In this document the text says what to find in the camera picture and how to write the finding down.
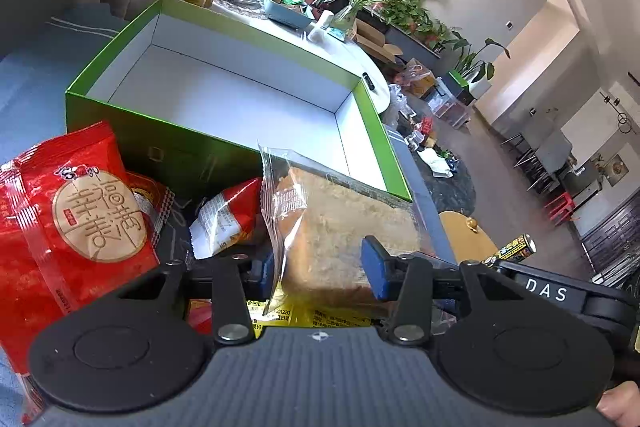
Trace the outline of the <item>person's right hand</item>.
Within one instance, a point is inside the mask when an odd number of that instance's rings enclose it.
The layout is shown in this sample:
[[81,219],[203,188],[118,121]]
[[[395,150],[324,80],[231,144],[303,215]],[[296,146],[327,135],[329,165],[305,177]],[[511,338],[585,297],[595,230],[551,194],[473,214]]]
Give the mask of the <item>person's right hand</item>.
[[597,410],[617,427],[640,427],[640,390],[633,381],[625,381],[600,399]]

